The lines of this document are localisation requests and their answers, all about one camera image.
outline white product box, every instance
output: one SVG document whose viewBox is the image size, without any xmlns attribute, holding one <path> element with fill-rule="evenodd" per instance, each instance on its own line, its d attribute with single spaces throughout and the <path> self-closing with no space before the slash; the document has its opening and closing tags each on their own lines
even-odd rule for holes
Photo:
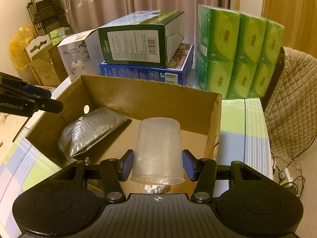
<svg viewBox="0 0 317 238">
<path fill-rule="evenodd" d="M 58 51 L 71 81 L 80 75 L 101 75 L 99 65 L 104 58 L 97 29 L 65 38 Z"/>
</svg>

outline blue box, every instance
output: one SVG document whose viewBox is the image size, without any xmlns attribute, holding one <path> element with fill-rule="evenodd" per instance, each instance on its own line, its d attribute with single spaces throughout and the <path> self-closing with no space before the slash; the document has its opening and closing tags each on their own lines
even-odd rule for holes
<svg viewBox="0 0 317 238">
<path fill-rule="evenodd" d="M 186 85 L 193 63 L 194 45 L 180 44 L 167 68 L 153 68 L 134 65 L 100 64 L 103 76 L 140 79 Z"/>
</svg>

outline metal screw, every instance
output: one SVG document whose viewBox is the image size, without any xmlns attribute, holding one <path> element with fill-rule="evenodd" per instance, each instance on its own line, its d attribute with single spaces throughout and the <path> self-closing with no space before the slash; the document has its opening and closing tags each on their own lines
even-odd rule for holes
<svg viewBox="0 0 317 238">
<path fill-rule="evenodd" d="M 194 194 L 194 197 L 198 200 L 206 200 L 207 198 L 209 198 L 209 194 L 207 192 L 200 191 L 200 192 L 196 192 Z"/>
<path fill-rule="evenodd" d="M 118 199 L 121 199 L 123 195 L 121 192 L 113 191 L 108 193 L 107 197 L 111 200 L 118 200 Z"/>
</svg>

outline yellow plastic bag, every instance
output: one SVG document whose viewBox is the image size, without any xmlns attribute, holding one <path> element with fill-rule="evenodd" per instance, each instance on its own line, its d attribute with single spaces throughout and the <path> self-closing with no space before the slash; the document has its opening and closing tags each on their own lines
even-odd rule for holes
<svg viewBox="0 0 317 238">
<path fill-rule="evenodd" d="M 13 67 L 17 71 L 23 71 L 29 62 L 28 56 L 24 54 L 24 49 L 36 38 L 33 26 L 25 24 L 19 28 L 9 45 L 9 55 Z"/>
</svg>

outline green tissue pack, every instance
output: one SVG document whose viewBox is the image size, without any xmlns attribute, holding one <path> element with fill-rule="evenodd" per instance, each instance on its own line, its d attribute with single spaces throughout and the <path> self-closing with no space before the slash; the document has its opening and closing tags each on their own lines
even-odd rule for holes
<svg viewBox="0 0 317 238">
<path fill-rule="evenodd" d="M 233 62 L 209 61 L 197 53 L 196 68 L 199 76 L 198 85 L 200 89 L 221 94 L 226 98 Z"/>
<path fill-rule="evenodd" d="M 203 90 L 226 98 L 235 57 L 240 13 L 198 5 L 196 79 Z"/>
<path fill-rule="evenodd" d="M 203 58 L 233 61 L 239 33 L 240 13 L 198 5 L 198 45 Z"/>
<path fill-rule="evenodd" d="M 247 98 L 262 50 L 264 18 L 240 14 L 240 28 L 227 99 Z"/>
<path fill-rule="evenodd" d="M 284 30 L 283 25 L 267 20 L 260 61 L 256 67 L 248 97 L 255 98 L 265 95 L 280 53 Z"/>
</svg>

